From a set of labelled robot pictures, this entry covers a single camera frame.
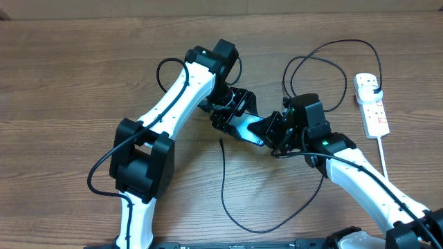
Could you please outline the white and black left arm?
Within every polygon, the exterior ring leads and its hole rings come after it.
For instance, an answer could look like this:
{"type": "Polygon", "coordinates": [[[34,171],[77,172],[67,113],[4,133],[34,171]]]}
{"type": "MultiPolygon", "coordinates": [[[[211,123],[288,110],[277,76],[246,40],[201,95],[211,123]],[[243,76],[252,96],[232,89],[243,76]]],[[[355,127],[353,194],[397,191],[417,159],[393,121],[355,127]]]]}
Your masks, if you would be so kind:
{"type": "Polygon", "coordinates": [[[174,174],[175,140],[196,108],[211,114],[214,128],[255,145],[264,141],[248,126],[259,121],[255,95],[226,82],[235,45],[221,39],[212,50],[190,49],[183,69],[159,102],[137,121],[123,119],[116,129],[109,175],[122,201],[120,234],[112,248],[149,248],[158,199],[174,174]]]}

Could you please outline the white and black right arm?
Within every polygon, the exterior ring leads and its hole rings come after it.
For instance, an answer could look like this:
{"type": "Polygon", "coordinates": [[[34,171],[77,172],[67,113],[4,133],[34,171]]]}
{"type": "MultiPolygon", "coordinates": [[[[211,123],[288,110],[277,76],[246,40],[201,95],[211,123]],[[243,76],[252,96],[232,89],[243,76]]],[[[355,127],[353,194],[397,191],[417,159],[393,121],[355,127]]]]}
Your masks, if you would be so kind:
{"type": "Polygon", "coordinates": [[[325,248],[441,248],[442,211],[431,211],[378,172],[347,136],[332,132],[315,93],[286,98],[275,111],[248,125],[273,155],[305,157],[325,178],[342,187],[375,221],[383,238],[348,227],[325,239],[325,248]]]}

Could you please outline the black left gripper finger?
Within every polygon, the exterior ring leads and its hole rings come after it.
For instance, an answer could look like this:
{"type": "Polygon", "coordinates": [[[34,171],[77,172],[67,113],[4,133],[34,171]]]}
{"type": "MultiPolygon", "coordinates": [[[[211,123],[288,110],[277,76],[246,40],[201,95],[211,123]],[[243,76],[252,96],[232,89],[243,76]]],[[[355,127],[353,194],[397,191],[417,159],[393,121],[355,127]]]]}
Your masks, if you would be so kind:
{"type": "Polygon", "coordinates": [[[235,139],[245,140],[245,137],[242,135],[240,130],[236,126],[228,124],[227,122],[222,125],[222,131],[235,139]]]}
{"type": "Polygon", "coordinates": [[[244,97],[244,106],[242,107],[242,111],[247,111],[249,114],[258,116],[256,96],[254,93],[246,93],[244,97]]]}

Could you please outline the blue Galaxy smartphone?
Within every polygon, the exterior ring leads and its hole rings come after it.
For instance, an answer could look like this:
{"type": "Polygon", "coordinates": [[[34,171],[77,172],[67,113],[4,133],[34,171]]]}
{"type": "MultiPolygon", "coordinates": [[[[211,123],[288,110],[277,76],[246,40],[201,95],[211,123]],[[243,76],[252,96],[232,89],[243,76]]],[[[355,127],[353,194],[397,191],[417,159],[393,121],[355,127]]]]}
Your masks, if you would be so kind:
{"type": "Polygon", "coordinates": [[[255,135],[252,131],[248,129],[248,126],[250,124],[254,122],[259,122],[261,120],[263,120],[263,118],[260,116],[243,113],[240,117],[233,116],[228,124],[236,128],[240,140],[244,140],[246,142],[250,142],[254,145],[262,147],[264,146],[263,139],[259,138],[259,136],[255,135]]]}

